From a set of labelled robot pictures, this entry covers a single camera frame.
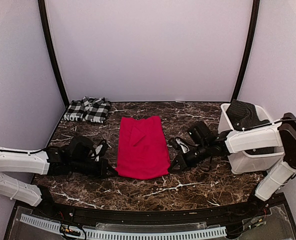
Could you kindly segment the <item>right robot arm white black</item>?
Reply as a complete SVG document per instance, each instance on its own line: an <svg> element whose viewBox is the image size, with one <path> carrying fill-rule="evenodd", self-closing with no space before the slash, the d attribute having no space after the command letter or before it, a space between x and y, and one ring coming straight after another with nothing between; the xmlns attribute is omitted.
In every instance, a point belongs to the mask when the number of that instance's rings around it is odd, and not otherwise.
<svg viewBox="0 0 296 240"><path fill-rule="evenodd" d="M262 210L262 202L296 176L296 117L292 113L275 122L264 120L260 125L230 128L217 134L198 121L187 133L194 144L180 137L169 141L178 151L168 168L171 173L187 171L214 157L228 157L235 174L268 171L243 205L248 217L254 217Z"/></svg>

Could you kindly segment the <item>black white checkered shirt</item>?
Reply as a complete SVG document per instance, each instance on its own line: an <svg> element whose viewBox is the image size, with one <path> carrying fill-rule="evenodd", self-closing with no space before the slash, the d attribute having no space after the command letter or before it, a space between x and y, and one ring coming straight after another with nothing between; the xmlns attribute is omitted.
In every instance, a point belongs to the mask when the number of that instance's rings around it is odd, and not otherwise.
<svg viewBox="0 0 296 240"><path fill-rule="evenodd" d="M81 100L73 100L63 115L65 121L90 122L103 124L111 109L111 102L104 97L84 96Z"/></svg>

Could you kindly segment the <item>red garment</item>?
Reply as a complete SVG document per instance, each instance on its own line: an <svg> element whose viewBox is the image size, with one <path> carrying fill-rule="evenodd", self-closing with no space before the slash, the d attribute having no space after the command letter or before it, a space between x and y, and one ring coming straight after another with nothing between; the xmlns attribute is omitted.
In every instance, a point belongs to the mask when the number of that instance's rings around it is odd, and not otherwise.
<svg viewBox="0 0 296 240"><path fill-rule="evenodd" d="M159 116L145 119L122 117L117 167L121 177L150 180L169 174L171 160Z"/></svg>

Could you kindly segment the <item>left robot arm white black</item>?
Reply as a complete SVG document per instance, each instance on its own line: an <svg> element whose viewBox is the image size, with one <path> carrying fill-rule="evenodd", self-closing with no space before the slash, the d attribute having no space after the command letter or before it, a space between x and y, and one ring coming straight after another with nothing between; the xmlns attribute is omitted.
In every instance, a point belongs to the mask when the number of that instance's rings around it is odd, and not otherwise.
<svg viewBox="0 0 296 240"><path fill-rule="evenodd" d="M105 159L106 140L98 146L85 136L71 139L61 147L48 146L38 150L0 147L0 195L37 207L48 218L59 213L49 189L42 185L24 183L6 173L31 173L45 176L64 176L72 173L107 179L117 171Z"/></svg>

